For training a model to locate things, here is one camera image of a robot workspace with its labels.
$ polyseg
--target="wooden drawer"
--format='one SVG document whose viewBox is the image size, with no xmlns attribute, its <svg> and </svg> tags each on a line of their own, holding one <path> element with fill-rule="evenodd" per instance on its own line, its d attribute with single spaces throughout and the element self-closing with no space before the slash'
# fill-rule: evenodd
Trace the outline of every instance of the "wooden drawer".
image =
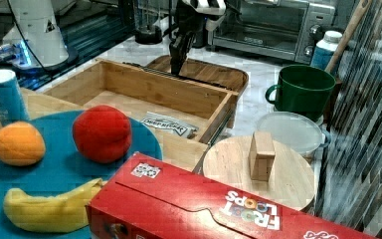
<svg viewBox="0 0 382 239">
<path fill-rule="evenodd" d="M 43 93 L 85 108 L 110 105 L 136 120 L 147 112 L 174 117 L 199 127 L 190 139 L 201 143 L 209 143 L 228 117 L 234 116 L 240 95 L 102 59 Z"/>
</svg>

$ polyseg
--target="toaster oven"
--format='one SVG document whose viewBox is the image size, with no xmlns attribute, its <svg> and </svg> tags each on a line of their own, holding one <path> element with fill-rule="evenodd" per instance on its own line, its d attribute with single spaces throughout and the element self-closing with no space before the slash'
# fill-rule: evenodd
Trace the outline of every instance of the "toaster oven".
<svg viewBox="0 0 382 239">
<path fill-rule="evenodd" d="M 221 26 L 208 36 L 225 47 L 309 64 L 318 29 L 332 26 L 335 1 L 229 0 Z"/>
</svg>

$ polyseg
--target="red ball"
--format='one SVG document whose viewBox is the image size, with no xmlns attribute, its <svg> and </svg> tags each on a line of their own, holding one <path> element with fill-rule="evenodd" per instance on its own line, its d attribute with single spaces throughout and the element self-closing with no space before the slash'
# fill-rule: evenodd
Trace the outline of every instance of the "red ball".
<svg viewBox="0 0 382 239">
<path fill-rule="evenodd" d="M 96 106 L 81 113 L 73 124 L 77 150 L 86 158 L 109 163 L 123 157 L 131 146 L 131 124 L 121 111 Z"/>
</svg>

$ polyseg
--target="banana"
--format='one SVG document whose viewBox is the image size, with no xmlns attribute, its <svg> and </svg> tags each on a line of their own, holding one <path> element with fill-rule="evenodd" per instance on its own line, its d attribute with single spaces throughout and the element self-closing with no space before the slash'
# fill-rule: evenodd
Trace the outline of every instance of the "banana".
<svg viewBox="0 0 382 239">
<path fill-rule="evenodd" d="M 4 212 L 19 228 L 32 232 L 67 233 L 89 224 L 86 205 L 100 191 L 101 178 L 58 196 L 30 196 L 20 188 L 5 195 Z"/>
</svg>

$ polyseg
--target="clear plastic lid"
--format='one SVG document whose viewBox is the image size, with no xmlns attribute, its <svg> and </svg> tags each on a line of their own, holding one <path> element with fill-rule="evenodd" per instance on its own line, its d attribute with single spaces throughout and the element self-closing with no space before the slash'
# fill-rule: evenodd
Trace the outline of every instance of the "clear plastic lid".
<svg viewBox="0 0 382 239">
<path fill-rule="evenodd" d="M 312 120 L 289 112 L 274 112 L 263 116 L 257 130 L 272 134 L 272 139 L 281 142 L 300 154 L 317 149 L 323 139 L 320 128 Z"/>
</svg>

